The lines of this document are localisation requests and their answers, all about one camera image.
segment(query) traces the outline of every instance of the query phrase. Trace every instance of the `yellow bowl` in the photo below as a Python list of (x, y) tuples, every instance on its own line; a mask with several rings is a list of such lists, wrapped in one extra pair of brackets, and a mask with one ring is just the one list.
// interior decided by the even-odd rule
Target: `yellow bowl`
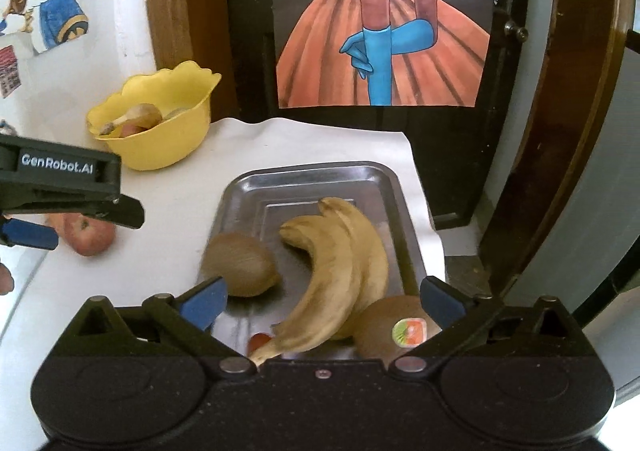
[[(133, 76), (121, 91), (87, 113), (89, 131), (97, 140), (106, 142), (111, 151), (122, 157), (122, 163), (132, 169), (146, 171), (175, 164), (191, 154), (209, 131), (209, 97), (221, 77), (193, 61), (150, 76)], [(119, 138), (122, 127), (111, 134), (100, 135), (104, 124), (144, 102), (158, 107), (165, 117), (179, 108), (186, 111), (126, 138)]]

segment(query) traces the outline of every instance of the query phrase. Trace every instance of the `orange dress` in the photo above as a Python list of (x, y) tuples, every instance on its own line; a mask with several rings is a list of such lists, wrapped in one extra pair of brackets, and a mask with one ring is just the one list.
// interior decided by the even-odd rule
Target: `orange dress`
[(342, 44), (363, 21), (397, 28), (416, 18), (431, 23), (436, 43), (393, 55), (392, 105), (473, 107), (489, 34), (441, 0), (313, 0), (278, 60), (280, 107), (368, 106), (367, 81), (339, 52)]

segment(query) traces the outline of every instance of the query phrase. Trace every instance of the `banana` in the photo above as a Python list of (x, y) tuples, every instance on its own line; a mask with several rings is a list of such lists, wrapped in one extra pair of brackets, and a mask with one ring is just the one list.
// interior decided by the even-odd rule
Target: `banana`
[(257, 366), (324, 343), (346, 321), (360, 293), (360, 276), (353, 274), (351, 243), (342, 225), (324, 216), (299, 216), (283, 224), (280, 235), (310, 254), (313, 272), (302, 299), (274, 330), (275, 337), (249, 355)]
[(323, 198), (318, 206), (323, 216), (335, 219), (348, 231), (354, 258), (358, 262), (356, 269), (362, 273), (360, 293), (351, 315), (332, 337), (345, 339), (353, 335), (355, 320), (360, 313), (385, 296), (389, 264), (376, 228), (362, 212), (341, 198)]

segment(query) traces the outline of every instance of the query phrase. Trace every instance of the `metal tray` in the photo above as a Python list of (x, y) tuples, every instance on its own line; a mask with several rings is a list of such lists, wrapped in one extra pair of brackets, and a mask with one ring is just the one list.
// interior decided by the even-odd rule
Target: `metal tray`
[[(273, 252), (282, 285), (250, 298), (229, 298), (212, 335), (244, 354), (252, 335), (271, 332), (293, 310), (308, 285), (308, 256), (286, 245), (280, 226), (301, 214), (319, 214), (318, 200), (338, 196), (352, 202), (375, 225), (389, 261), (388, 296), (418, 293), (425, 276), (420, 248), (398, 177), (373, 162), (310, 164), (246, 173), (223, 194), (211, 236), (239, 232), (259, 238)], [(305, 354), (286, 357), (349, 359), (353, 343), (327, 341)]]

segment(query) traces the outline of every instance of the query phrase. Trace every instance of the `brown kiwi fruit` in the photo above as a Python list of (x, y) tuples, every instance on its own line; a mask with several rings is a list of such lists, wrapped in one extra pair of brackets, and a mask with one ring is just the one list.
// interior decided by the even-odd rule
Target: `brown kiwi fruit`
[(420, 298), (384, 297), (370, 304), (356, 320), (353, 340), (358, 355), (363, 359), (382, 359), (388, 367), (400, 355), (411, 350), (411, 347), (402, 347), (394, 340), (394, 327), (403, 319), (424, 319), (427, 339), (441, 331), (435, 321), (422, 310)]
[(273, 254), (260, 240), (241, 233), (223, 233), (211, 240), (202, 258), (204, 277), (222, 276), (229, 296), (254, 297), (282, 278)]

